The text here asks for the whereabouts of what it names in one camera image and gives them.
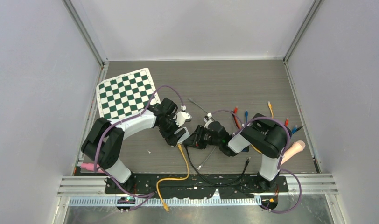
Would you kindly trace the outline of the white router box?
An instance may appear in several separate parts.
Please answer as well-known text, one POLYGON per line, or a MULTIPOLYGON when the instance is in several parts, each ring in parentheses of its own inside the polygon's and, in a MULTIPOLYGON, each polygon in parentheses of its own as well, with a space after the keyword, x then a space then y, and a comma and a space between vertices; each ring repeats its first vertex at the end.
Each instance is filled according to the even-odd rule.
POLYGON ((177 137, 177 144, 182 144, 187 138, 190 137, 190 133, 187 127, 181 127, 174 132, 174 135, 177 137))

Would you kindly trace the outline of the black network switch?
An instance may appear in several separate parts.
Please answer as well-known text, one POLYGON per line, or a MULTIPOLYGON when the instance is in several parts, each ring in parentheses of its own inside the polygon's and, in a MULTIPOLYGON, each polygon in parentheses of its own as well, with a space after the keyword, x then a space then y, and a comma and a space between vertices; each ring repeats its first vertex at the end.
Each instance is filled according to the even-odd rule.
POLYGON ((249 152, 249 148, 250 148, 250 146, 246 146, 245 148, 243 148, 241 150, 241 152, 249 152))

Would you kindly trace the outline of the green white chessboard mat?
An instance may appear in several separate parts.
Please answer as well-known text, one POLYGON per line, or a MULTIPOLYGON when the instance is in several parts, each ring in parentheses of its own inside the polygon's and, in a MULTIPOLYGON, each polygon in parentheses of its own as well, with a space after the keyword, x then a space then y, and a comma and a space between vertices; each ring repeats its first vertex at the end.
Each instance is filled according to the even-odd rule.
POLYGON ((149 68, 108 78, 96 87, 99 116, 116 120, 140 112, 155 90, 149 68))

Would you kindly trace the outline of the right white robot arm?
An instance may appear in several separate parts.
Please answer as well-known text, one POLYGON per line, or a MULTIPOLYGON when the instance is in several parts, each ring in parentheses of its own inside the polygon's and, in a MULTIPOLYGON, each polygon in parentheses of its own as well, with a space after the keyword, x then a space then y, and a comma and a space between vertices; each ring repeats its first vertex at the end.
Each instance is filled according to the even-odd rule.
POLYGON ((196 149, 215 146, 229 157, 254 146, 262 153, 255 186, 261 192, 268 192, 276 187, 283 155, 289 146, 291 136, 291 131, 281 122, 257 113, 232 134, 228 133, 220 122, 208 121, 204 126, 199 125, 183 145, 184 148, 196 149))

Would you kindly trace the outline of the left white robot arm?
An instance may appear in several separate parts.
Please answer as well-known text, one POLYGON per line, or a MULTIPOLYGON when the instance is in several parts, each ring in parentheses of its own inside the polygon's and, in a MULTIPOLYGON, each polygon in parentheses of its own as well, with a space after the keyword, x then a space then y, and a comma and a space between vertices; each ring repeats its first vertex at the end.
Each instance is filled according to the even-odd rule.
POLYGON ((149 105, 122 120, 98 118, 82 143, 81 152, 112 176, 118 189, 130 193, 135 181, 131 178, 132 171, 119 157, 123 140, 157 127, 166 143, 175 147, 190 136, 184 124, 191 120, 185 106, 178 107, 172 100, 164 98, 161 103, 149 105))

